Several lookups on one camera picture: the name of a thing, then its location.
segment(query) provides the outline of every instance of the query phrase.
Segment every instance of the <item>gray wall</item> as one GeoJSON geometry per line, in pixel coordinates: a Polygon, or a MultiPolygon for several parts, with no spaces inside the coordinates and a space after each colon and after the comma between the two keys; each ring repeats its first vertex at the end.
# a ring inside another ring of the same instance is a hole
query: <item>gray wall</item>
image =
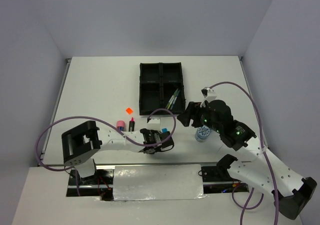
{"type": "Polygon", "coordinates": [[[71,56],[243,55],[272,0],[31,0],[71,56]]]}
{"type": "MultiPolygon", "coordinates": [[[[320,183],[320,0],[273,0],[244,56],[273,151],[320,183]]],[[[320,188],[302,211],[320,221],[320,188]]]]}
{"type": "Polygon", "coordinates": [[[30,0],[0,0],[0,220],[12,223],[65,61],[30,0]]]}

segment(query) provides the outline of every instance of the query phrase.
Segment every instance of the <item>blue object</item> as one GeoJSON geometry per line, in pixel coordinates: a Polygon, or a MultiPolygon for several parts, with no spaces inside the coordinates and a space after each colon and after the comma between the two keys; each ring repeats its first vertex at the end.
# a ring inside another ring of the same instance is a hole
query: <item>blue object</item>
{"type": "Polygon", "coordinates": [[[195,131],[194,137],[198,142],[203,143],[209,137],[210,133],[210,128],[207,126],[202,126],[195,131]]]}

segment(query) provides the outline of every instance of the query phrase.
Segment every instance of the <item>black organizer box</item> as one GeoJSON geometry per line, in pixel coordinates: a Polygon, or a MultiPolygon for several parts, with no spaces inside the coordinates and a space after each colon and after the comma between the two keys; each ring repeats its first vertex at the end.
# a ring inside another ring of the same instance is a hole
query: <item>black organizer box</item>
{"type": "Polygon", "coordinates": [[[166,108],[176,89],[179,89],[180,93],[170,111],[181,114],[186,108],[181,62],[140,63],[139,114],[149,115],[156,109],[166,108]]]}

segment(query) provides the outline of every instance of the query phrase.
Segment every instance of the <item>white table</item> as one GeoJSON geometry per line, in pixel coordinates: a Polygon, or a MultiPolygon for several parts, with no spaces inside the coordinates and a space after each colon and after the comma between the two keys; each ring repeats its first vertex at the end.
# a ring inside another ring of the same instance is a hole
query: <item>white table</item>
{"type": "MultiPolygon", "coordinates": [[[[202,199],[158,201],[99,201],[97,197],[66,197],[68,174],[42,167],[29,169],[13,225],[238,225],[241,209],[230,193],[210,194],[202,199]]],[[[248,193],[236,194],[244,204],[248,193]]],[[[249,206],[261,197],[254,193],[249,206]]],[[[244,215],[245,225],[271,225],[275,207],[264,199],[244,215]]],[[[300,218],[279,215],[278,225],[302,225],[300,218]]]]}
{"type": "MultiPolygon", "coordinates": [[[[91,116],[116,124],[129,124],[130,107],[134,113],[135,129],[146,126],[146,117],[139,116],[140,63],[182,63],[186,104],[203,100],[201,89],[222,81],[231,81],[248,90],[237,56],[125,56],[73,57],[65,79],[54,121],[70,116],[91,116]]],[[[215,88],[218,99],[231,107],[235,119],[246,123],[257,134],[258,123],[250,100],[237,87],[225,84],[215,88]]],[[[48,138],[44,163],[63,165],[61,134],[84,120],[70,120],[53,127],[48,138]]],[[[161,118],[161,126],[170,131],[173,121],[161,118]]],[[[177,121],[173,140],[175,148],[155,155],[127,151],[103,151],[93,156],[97,164],[170,164],[213,163],[221,156],[215,154],[213,144],[222,144],[217,134],[205,143],[195,140],[195,128],[183,127],[177,121]]],[[[236,156],[233,149],[223,146],[226,153],[236,156]]]]}

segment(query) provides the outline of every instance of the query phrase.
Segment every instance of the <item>orange square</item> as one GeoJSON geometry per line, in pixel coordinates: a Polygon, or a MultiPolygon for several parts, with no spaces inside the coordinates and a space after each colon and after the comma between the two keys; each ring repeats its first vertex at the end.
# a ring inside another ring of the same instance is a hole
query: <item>orange square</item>
{"type": "Polygon", "coordinates": [[[132,114],[134,111],[133,111],[130,107],[128,107],[128,108],[126,109],[126,112],[130,115],[130,114],[132,114]]]}

